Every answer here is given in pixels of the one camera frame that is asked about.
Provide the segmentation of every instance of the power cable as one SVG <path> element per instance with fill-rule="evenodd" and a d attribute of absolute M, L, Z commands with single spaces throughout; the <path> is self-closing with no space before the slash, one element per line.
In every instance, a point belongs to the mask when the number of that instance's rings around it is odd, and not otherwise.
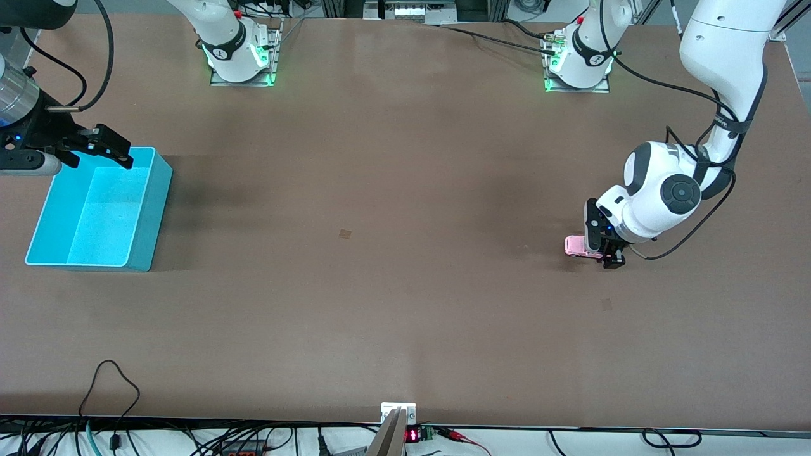
<path fill-rule="evenodd" d="M 104 79 L 101 81 L 101 86 L 99 87 L 98 92 L 96 92 L 96 95 L 94 95 L 93 98 L 91 98 L 87 104 L 79 106 L 78 108 L 79 112 L 89 110 L 101 99 L 101 96 L 104 95 L 105 90 L 107 90 L 109 78 L 113 74 L 113 59 L 115 55 L 115 43 L 113 40 L 113 25 L 109 21 L 107 10 L 104 8 L 104 5 L 101 3 L 101 0 L 93 0 L 93 1 L 96 2 L 96 6 L 98 6 L 99 12 L 101 13 L 101 18 L 104 20 L 104 25 L 107 30 L 107 70 L 105 71 Z"/>
<path fill-rule="evenodd" d="M 472 37 L 482 38 L 483 40 L 493 41 L 494 43 L 499 43 L 501 45 L 512 46 L 512 47 L 518 48 L 518 49 L 530 50 L 530 51 L 533 51 L 533 52 L 546 54 L 546 55 L 554 55 L 555 54 L 554 51 L 549 50 L 549 49 L 541 49 L 541 48 L 534 48 L 532 46 L 527 46 L 527 45 L 519 45 L 518 43 L 513 43 L 511 41 L 501 40 L 500 38 L 489 37 L 487 35 L 482 35 L 481 33 L 471 32 L 469 30 L 462 30 L 461 28 L 455 28 L 455 27 L 440 27 L 440 28 L 443 29 L 443 30 L 453 30 L 454 32 L 465 33 L 466 35 L 470 35 Z"/>
<path fill-rule="evenodd" d="M 84 75 L 82 75 L 82 73 L 80 73 L 79 70 L 76 70 L 74 67 L 71 67 L 67 63 L 64 63 L 62 60 L 59 60 L 53 55 L 45 52 L 40 46 L 36 45 L 34 40 L 32 40 L 31 37 L 28 36 L 28 32 L 25 31 L 25 27 L 19 28 L 19 34 L 23 37 L 25 42 L 28 43 L 29 46 L 31 46 L 31 49 L 34 49 L 38 54 L 42 55 L 42 57 L 45 57 L 51 62 L 56 63 L 60 67 L 68 70 L 69 72 L 76 75 L 77 78 L 79 78 L 79 82 L 82 84 L 82 89 L 79 91 L 79 95 L 77 95 L 76 98 L 71 100 L 71 102 L 66 104 L 65 106 L 73 106 L 77 102 L 79 102 L 79 100 L 81 100 L 82 97 L 84 97 L 84 94 L 87 93 L 88 91 L 88 80 L 84 78 Z"/>

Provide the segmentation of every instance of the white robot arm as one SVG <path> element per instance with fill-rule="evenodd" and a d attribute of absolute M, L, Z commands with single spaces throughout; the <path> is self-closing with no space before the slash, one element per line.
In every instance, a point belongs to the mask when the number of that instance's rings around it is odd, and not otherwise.
<path fill-rule="evenodd" d="M 223 80 L 247 81 L 271 64 L 267 26 L 238 18 L 227 0 L 168 1 L 194 26 L 208 64 Z M 0 0 L 0 27 L 60 28 L 75 9 L 76 0 Z M 31 76 L 0 55 L 0 175 L 53 175 L 62 164 L 79 164 L 75 152 L 132 167 L 128 140 L 103 124 L 76 124 L 71 112 L 82 108 L 62 105 Z"/>
<path fill-rule="evenodd" d="M 590 0 L 582 23 L 572 22 L 563 29 L 565 42 L 571 45 L 553 61 L 549 71 L 571 87 L 594 87 L 608 72 L 613 51 L 631 24 L 631 18 L 628 0 L 609 0 L 605 4 Z M 601 28 L 605 29 L 606 40 Z"/>
<path fill-rule="evenodd" d="M 697 147 L 647 142 L 634 149 L 625 162 L 624 185 L 586 202 L 586 235 L 566 239 L 569 255 L 597 258 L 606 268 L 619 267 L 624 264 L 623 247 L 678 225 L 702 200 L 730 184 L 766 84 L 763 48 L 784 3 L 698 3 L 684 31 L 680 56 L 687 71 L 712 88 L 724 106 L 716 111 L 709 139 Z"/>
<path fill-rule="evenodd" d="M 268 26 L 247 17 L 238 19 L 228 0 L 167 1 L 191 22 L 208 65 L 223 80 L 244 82 L 270 65 Z"/>

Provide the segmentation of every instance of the wire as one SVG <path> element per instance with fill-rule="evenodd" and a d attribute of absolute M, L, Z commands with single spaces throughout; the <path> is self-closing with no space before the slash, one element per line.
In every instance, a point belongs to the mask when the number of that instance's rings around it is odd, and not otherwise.
<path fill-rule="evenodd" d="M 507 23 L 507 24 L 512 24 L 512 25 L 516 26 L 518 28 L 518 30 L 521 30 L 525 35 L 527 35 L 529 37 L 533 37 L 533 38 L 538 38 L 539 40 L 542 40 L 544 35 L 548 35 L 548 34 L 552 33 L 552 32 L 544 32 L 544 33 L 531 32 L 526 27 L 524 27 L 523 24 L 521 24 L 520 22 L 517 22 L 515 20 L 512 20 L 512 19 L 502 19 L 501 22 L 504 22 L 504 23 Z"/>
<path fill-rule="evenodd" d="M 88 388 L 88 392 L 87 392 L 87 393 L 85 393 L 84 398 L 82 398 L 82 402 L 79 404 L 79 414 L 78 414 L 78 415 L 79 415 L 79 417 L 80 417 L 80 418 L 81 418 L 82 416 L 84 416 L 84 406 L 85 406 L 85 405 L 87 405 L 87 403 L 88 403 L 88 399 L 90 398 L 90 393 L 92 393 L 92 392 L 93 392 L 93 386 L 95 386 L 95 385 L 96 385 L 96 379 L 98 378 L 99 371 L 101 370 L 101 366 L 104 366 L 104 365 L 105 365 L 105 364 L 107 364 L 107 363 L 113 364 L 113 366 L 114 366 L 114 367 L 116 368 L 116 370 L 118 371 L 118 375 L 119 375 L 119 376 L 121 376 L 121 378 L 122 378 L 122 379 L 123 379 L 123 380 L 124 380 L 126 383 L 129 383 L 129 384 L 130 384 L 130 386 L 132 386 L 132 388 L 135 390 L 135 400 L 134 400 L 134 401 L 132 401 L 132 404 L 130 404 L 130 406 L 129 406 L 129 407 L 127 407 L 127 409 L 124 411 L 124 413 L 122 413 L 122 414 L 121 414 L 121 416 L 119 416 L 119 417 L 118 417 L 118 420 L 117 420 L 116 422 L 121 421 L 121 419 L 124 417 L 124 415 L 126 415 L 127 413 L 129 413 L 129 412 L 130 412 L 130 410 L 132 410 L 132 407 L 135 407 L 135 404 L 137 404 L 137 403 L 138 403 L 138 401 L 139 401 L 139 399 L 141 399 L 141 389 L 140 389 L 140 388 L 138 388 L 138 385 L 136 385 L 135 383 L 133 383 L 133 382 L 132 382 L 132 380 L 130 380 L 130 379 L 129 379 L 129 377 L 127 377 L 126 375 L 124 375 L 124 372 L 121 370 L 121 366 L 119 366 L 119 365 L 118 365 L 118 363 L 116 363 L 116 362 L 115 362 L 115 361 L 113 361 L 112 359 L 105 359 L 104 361 L 101 361 L 101 362 L 100 362 L 100 363 L 99 363 L 99 364 L 96 366 L 96 371 L 93 373 L 93 379 L 90 381 L 90 388 Z"/>
<path fill-rule="evenodd" d="M 604 4 L 604 1 L 605 0 L 600 0 L 600 5 L 599 5 L 600 33 L 603 35 L 603 43 L 605 44 L 606 49 L 609 49 L 609 50 L 613 51 L 614 61 L 617 62 L 617 64 L 620 65 L 620 67 L 623 67 L 628 73 L 631 73 L 632 75 L 636 76 L 637 78 L 639 78 L 641 80 L 644 80 L 646 82 L 649 82 L 651 84 L 655 84 L 655 85 L 665 87 L 665 88 L 672 88 L 673 90 L 678 90 L 680 92 L 689 93 L 691 95 L 695 95 L 696 97 L 701 97 L 701 98 L 704 98 L 705 100 L 712 101 L 716 105 L 718 105 L 718 106 L 724 108 L 725 110 L 727 110 L 727 112 L 730 114 L 730 116 L 732 116 L 732 120 L 735 121 L 735 122 L 738 122 L 738 118 L 735 116 L 735 113 L 732 112 L 732 109 L 730 109 L 730 107 L 727 106 L 723 101 L 720 101 L 720 100 L 718 100 L 716 98 L 713 98 L 713 97 L 707 95 L 706 93 L 699 92 L 699 91 L 693 90 L 691 88 L 681 87 L 679 85 L 669 84 L 669 83 L 666 83 L 666 82 L 655 80 L 653 78 L 650 78 L 648 76 L 645 76 L 645 75 L 639 73 L 638 71 L 635 71 L 634 69 L 632 69 L 628 65 L 625 65 L 625 63 L 620 60 L 620 58 L 618 56 L 618 53 L 616 52 L 616 47 L 612 48 L 611 45 L 609 45 L 609 43 L 608 43 L 608 37 L 606 36 L 605 19 L 603 18 L 603 4 Z"/>
<path fill-rule="evenodd" d="M 580 14 L 579 14 L 579 15 L 577 15 L 577 16 L 576 16 L 574 19 L 572 19 L 572 20 L 571 20 L 571 22 L 569 22 L 569 23 L 570 23 L 570 24 L 573 24 L 573 23 L 574 23 L 574 21 L 576 21 L 576 20 L 580 19 L 580 16 L 584 15 L 584 14 L 586 13 L 586 11 L 588 11 L 588 10 L 589 10 L 589 7 L 586 7 L 586 9 L 585 9 L 585 10 L 580 11 Z"/>
<path fill-rule="evenodd" d="M 36 43 L 31 39 L 31 37 L 28 36 L 28 32 L 25 31 L 25 27 L 19 28 L 19 34 L 23 36 L 23 39 L 25 40 L 26 43 L 28 43 L 29 46 L 31 46 L 31 49 L 34 49 L 37 53 L 42 55 L 42 57 L 45 57 L 51 62 L 56 63 L 60 67 L 70 71 L 71 73 L 76 75 L 77 78 L 79 78 L 79 82 L 82 84 L 82 89 L 79 91 L 79 95 L 77 95 L 76 98 L 74 98 L 66 106 L 73 106 L 77 102 L 79 102 L 79 100 L 81 100 L 82 97 L 84 97 L 84 94 L 87 93 L 88 91 L 88 80 L 84 78 L 84 75 L 82 75 L 79 72 L 79 70 L 76 70 L 74 67 L 71 67 L 67 63 L 64 63 L 62 60 L 59 60 L 58 58 L 55 58 L 53 55 L 45 52 L 40 46 L 36 45 Z"/>
<path fill-rule="evenodd" d="M 462 30 L 461 28 L 454 28 L 454 27 L 440 27 L 440 28 L 442 28 L 443 30 L 453 30 L 454 32 L 465 33 L 466 35 L 470 35 L 472 37 L 482 38 L 483 40 L 493 41 L 494 43 L 499 43 L 499 44 L 502 44 L 502 45 L 512 46 L 512 47 L 515 47 L 515 48 L 518 48 L 518 49 L 531 50 L 533 52 L 538 52 L 538 53 L 547 54 L 547 55 L 554 55 L 555 54 L 554 51 L 549 50 L 549 49 L 540 49 L 540 48 L 534 48 L 532 46 L 527 46 L 527 45 L 519 45 L 518 43 L 512 43 L 510 41 L 501 40 L 499 38 L 488 37 L 487 35 L 482 35 L 481 33 L 470 32 L 468 30 Z"/>
<path fill-rule="evenodd" d="M 294 432 L 294 430 L 293 430 L 293 428 L 290 428 L 290 435 L 287 437 L 287 440 L 285 440 L 285 441 L 284 441 L 284 443 L 282 443 L 282 444 L 281 444 L 281 445 L 279 445 L 279 446 L 271 446 L 271 445 L 268 445 L 268 440 L 270 439 L 270 434 L 272 434 L 272 433 L 273 433 L 273 431 L 275 431 L 276 429 L 278 429 L 278 428 L 271 428 L 271 429 L 270 429 L 270 432 L 268 432 L 268 435 L 264 437 L 264 447 L 263 447 L 263 450 L 264 450 L 264 451 L 273 451 L 273 450 L 278 450 L 278 449 L 280 449 L 282 446 L 287 445 L 288 443 L 290 443 L 290 441 L 291 441 L 291 440 L 293 440 L 293 432 Z"/>
<path fill-rule="evenodd" d="M 130 429 L 126 429 L 127 433 L 127 440 L 130 441 L 130 446 L 132 447 L 132 452 L 135 453 L 135 456 L 141 456 L 141 453 L 138 452 L 138 447 L 135 446 L 135 442 L 132 440 L 132 436 L 130 435 Z"/>
<path fill-rule="evenodd" d="M 115 54 L 115 43 L 113 41 L 113 25 L 109 22 L 107 10 L 104 8 L 104 5 L 101 4 L 101 0 L 93 0 L 93 1 L 96 2 L 96 6 L 98 6 L 99 8 L 101 18 L 104 20 L 104 25 L 105 28 L 107 29 L 107 70 L 104 74 L 104 80 L 101 81 L 101 87 L 99 87 L 98 92 L 96 92 L 96 95 L 94 95 L 93 98 L 91 98 L 87 104 L 79 106 L 79 112 L 89 110 L 99 101 L 99 99 L 101 99 L 101 96 L 104 95 L 105 90 L 107 90 L 109 78 L 113 74 L 113 57 Z"/>
<path fill-rule="evenodd" d="M 96 379 L 98 378 L 99 371 L 101 370 L 101 366 L 104 366 L 107 363 L 113 364 L 113 366 L 115 366 L 116 370 L 118 370 L 118 375 L 121 376 L 121 378 L 126 383 L 130 384 L 130 386 L 132 386 L 132 388 L 135 390 L 135 400 L 132 401 L 132 404 L 130 404 L 130 406 L 127 407 L 127 409 L 118 417 L 118 419 L 115 420 L 115 424 L 113 426 L 113 435 L 115 436 L 115 435 L 118 435 L 118 426 L 121 423 L 121 420 L 124 418 L 124 416 L 127 413 L 130 412 L 130 410 L 132 410 L 132 407 L 135 407 L 135 404 L 137 404 L 138 401 L 141 399 L 141 390 L 140 390 L 140 388 L 138 388 L 138 385 L 136 385 L 135 383 L 133 383 L 132 380 L 129 379 L 129 377 L 124 375 L 124 372 L 121 370 L 121 366 L 119 366 L 118 363 L 116 363 L 112 359 L 105 359 L 104 361 L 101 361 L 96 366 L 96 371 L 93 373 L 93 379 L 90 381 L 90 388 L 88 388 L 88 392 L 84 395 L 84 398 L 82 398 L 82 402 L 79 404 L 79 414 L 78 415 L 79 415 L 79 419 L 81 419 L 81 417 L 82 417 L 82 415 L 84 413 L 84 406 L 87 404 L 88 399 L 90 398 L 90 393 L 93 392 L 93 386 L 96 385 Z M 78 433 L 76 433 L 76 449 L 77 449 L 77 451 L 79 449 L 79 434 Z"/>
<path fill-rule="evenodd" d="M 648 440 L 648 432 L 652 432 L 652 433 L 656 434 L 657 436 L 659 436 L 659 438 L 662 439 L 664 444 L 657 444 L 657 443 L 654 443 L 654 442 Z M 676 450 L 675 450 L 676 448 L 682 448 L 682 449 L 683 448 L 695 448 L 695 447 L 699 446 L 702 443 L 703 437 L 702 437 L 701 432 L 692 431 L 689 434 L 698 437 L 698 439 L 695 442 L 692 442 L 692 443 L 675 444 L 675 443 L 671 443 L 667 439 L 667 437 L 665 437 L 664 434 L 661 433 L 658 429 L 644 428 L 644 429 L 642 429 L 642 440 L 644 440 L 646 444 L 648 444 L 648 445 L 650 445 L 650 446 L 652 446 L 654 448 L 658 448 L 660 450 L 667 449 L 668 451 L 670 451 L 671 456 L 676 456 Z"/>
<path fill-rule="evenodd" d="M 296 31 L 296 28 L 298 28 L 298 27 L 299 27 L 301 24 L 303 24 L 303 23 L 304 23 L 304 20 L 305 20 L 305 19 L 306 19 L 306 18 L 305 18 L 304 16 L 302 16 L 302 18 L 301 18 L 301 19 L 300 19 L 300 20 L 299 20 L 299 21 L 298 21 L 298 22 L 297 22 L 297 23 L 296 23 L 296 24 L 295 24 L 295 25 L 294 25 L 294 26 L 293 26 L 293 27 L 290 29 L 290 31 L 289 31 L 289 32 L 287 32 L 287 33 L 286 33 L 286 34 L 285 34 L 285 35 L 284 35 L 284 36 L 281 38 L 281 41 L 279 41 L 279 46 L 281 46 L 281 43 L 284 43 L 284 42 L 285 42 L 285 40 L 286 40 L 286 39 L 287 39 L 287 38 L 288 38 L 290 35 L 292 35 L 292 34 L 293 34 L 293 32 L 295 32 L 295 31 Z"/>
<path fill-rule="evenodd" d="M 679 21 L 679 11 L 676 10 L 676 0 L 670 0 L 670 10 L 673 11 L 673 20 L 676 21 L 676 32 L 679 33 L 679 39 L 684 36 L 681 30 L 681 21 Z"/>
<path fill-rule="evenodd" d="M 465 437 L 465 440 L 464 440 L 462 443 L 469 443 L 469 444 L 471 444 L 471 445 L 478 446 L 479 448 L 481 448 L 482 450 L 484 450 L 484 452 L 485 452 L 485 453 L 487 453 L 487 456 L 493 456 L 492 454 L 490 454 L 490 450 L 488 450 L 487 448 L 485 448 L 485 447 L 484 447 L 484 445 L 482 445 L 482 444 L 480 444 L 480 443 L 477 443 L 477 442 L 475 442 L 475 441 L 472 441 L 471 439 L 469 439 L 469 438 L 467 438 L 467 437 Z"/>
<path fill-rule="evenodd" d="M 667 252 L 664 252 L 663 254 L 657 255 L 657 256 L 644 256 L 639 251 L 637 251 L 637 249 L 635 247 L 633 247 L 632 244 L 631 244 L 631 251 L 634 252 L 635 254 L 637 254 L 643 260 L 660 260 L 660 259 L 664 258 L 665 256 L 668 256 L 671 253 L 675 252 L 677 248 L 681 247 L 682 244 L 686 243 L 688 239 L 693 237 L 693 234 L 696 234 L 696 231 L 698 231 L 698 229 L 701 228 L 702 225 L 704 225 L 704 222 L 706 222 L 707 219 L 712 217 L 712 214 L 714 214 L 715 211 L 717 211 L 718 208 L 721 207 L 721 204 L 723 204 L 723 202 L 726 201 L 727 198 L 729 197 L 729 194 L 732 193 L 732 189 L 735 188 L 735 182 L 737 180 L 735 171 L 732 170 L 731 168 L 726 167 L 726 166 L 724 166 L 722 168 L 722 170 L 727 171 L 729 173 L 729 175 L 730 175 L 730 182 L 729 182 L 729 187 L 727 187 L 727 192 L 723 194 L 721 199 L 718 200 L 718 203 L 715 203 L 715 206 L 713 206 L 713 208 L 710 209 L 710 211 L 699 221 L 698 224 L 696 224 L 693 227 L 692 230 L 690 230 L 689 233 L 687 233 L 687 235 L 685 237 L 683 237 L 681 239 L 681 241 L 676 243 L 676 245 L 671 247 L 670 250 L 668 250 Z"/>
<path fill-rule="evenodd" d="M 552 438 L 552 444 L 555 446 L 555 450 L 557 450 L 560 456 L 566 456 L 566 453 L 564 453 L 563 450 L 560 449 L 560 445 L 558 445 L 557 439 L 555 439 L 555 433 L 551 429 L 548 429 L 548 432 L 549 437 Z"/>
<path fill-rule="evenodd" d="M 101 456 L 101 451 L 99 451 L 98 445 L 96 445 L 96 440 L 93 439 L 93 433 L 90 431 L 90 420 L 84 425 L 84 433 L 88 436 L 88 441 L 90 442 L 90 448 L 93 450 L 93 453 L 96 456 Z"/>

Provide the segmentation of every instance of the table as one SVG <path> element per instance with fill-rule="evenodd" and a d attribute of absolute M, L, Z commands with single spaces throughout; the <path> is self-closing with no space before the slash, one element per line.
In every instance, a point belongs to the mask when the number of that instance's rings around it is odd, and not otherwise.
<path fill-rule="evenodd" d="M 75 412 L 113 358 L 137 415 L 375 420 L 408 400 L 434 422 L 809 429 L 811 121 L 783 44 L 729 201 L 667 259 L 604 271 L 563 253 L 583 202 L 666 124 L 698 136 L 710 103 L 621 69 L 609 95 L 545 93 L 536 54 L 343 19 L 296 31 L 276 87 L 209 88 L 182 17 L 113 25 L 108 92 L 76 117 L 174 168 L 153 271 L 25 266 L 49 181 L 0 179 L 2 411 Z M 41 38 L 91 92 L 105 44 L 95 15 Z M 702 88 L 672 28 L 622 47 Z M 88 413 L 131 401 L 113 371 L 97 387 Z"/>

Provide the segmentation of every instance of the cyan plastic bin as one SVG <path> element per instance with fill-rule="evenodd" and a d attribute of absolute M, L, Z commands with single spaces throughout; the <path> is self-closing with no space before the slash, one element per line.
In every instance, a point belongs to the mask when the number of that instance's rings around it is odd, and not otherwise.
<path fill-rule="evenodd" d="M 30 266 L 147 272 L 152 267 L 172 168 L 155 148 L 134 147 L 131 170 L 81 156 L 51 181 L 28 247 Z"/>

